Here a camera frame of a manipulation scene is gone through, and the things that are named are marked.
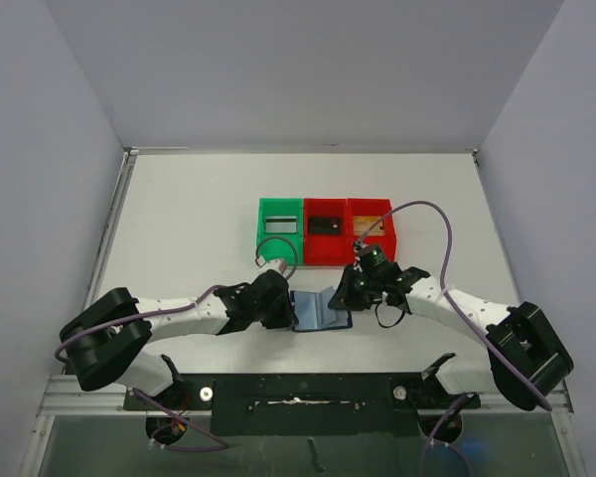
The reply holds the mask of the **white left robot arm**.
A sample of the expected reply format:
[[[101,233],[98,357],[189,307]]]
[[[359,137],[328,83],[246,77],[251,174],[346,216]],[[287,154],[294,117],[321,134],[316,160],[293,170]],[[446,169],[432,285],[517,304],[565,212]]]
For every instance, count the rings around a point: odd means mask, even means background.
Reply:
[[[181,399],[182,378],[170,357],[150,354],[146,345],[188,335],[238,333],[253,323],[274,330],[297,322],[289,283],[273,267],[250,283],[213,285],[193,298],[139,299],[118,287],[62,329],[55,357],[72,367],[85,392],[120,384],[169,408]]]

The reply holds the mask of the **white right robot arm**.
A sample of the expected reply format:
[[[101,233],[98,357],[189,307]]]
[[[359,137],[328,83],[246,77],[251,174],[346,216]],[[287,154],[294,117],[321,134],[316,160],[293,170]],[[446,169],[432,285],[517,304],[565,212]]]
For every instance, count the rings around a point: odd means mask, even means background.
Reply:
[[[497,389],[522,410],[551,411],[547,396],[571,373],[573,360],[544,312],[535,304],[495,303],[447,288],[429,272],[392,264],[383,271],[344,268],[328,307],[365,311],[384,304],[433,320],[482,345],[490,364],[456,362],[422,382],[425,399],[446,405],[458,394]]]

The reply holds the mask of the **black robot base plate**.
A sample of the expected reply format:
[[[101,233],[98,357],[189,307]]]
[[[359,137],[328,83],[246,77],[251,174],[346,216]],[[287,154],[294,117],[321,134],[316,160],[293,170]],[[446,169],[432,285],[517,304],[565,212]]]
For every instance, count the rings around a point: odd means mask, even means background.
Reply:
[[[205,417],[219,437],[416,436],[456,396],[436,378],[445,354],[421,372],[185,374],[161,404]]]

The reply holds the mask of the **blue leather card holder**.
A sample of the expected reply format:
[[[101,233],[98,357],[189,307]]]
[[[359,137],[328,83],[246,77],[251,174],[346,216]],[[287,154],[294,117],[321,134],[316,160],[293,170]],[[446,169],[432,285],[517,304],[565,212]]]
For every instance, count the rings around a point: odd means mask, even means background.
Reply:
[[[335,310],[328,307],[334,296],[333,287],[319,292],[292,290],[290,300],[297,323],[292,326],[294,333],[310,333],[351,329],[353,317],[350,311]]]

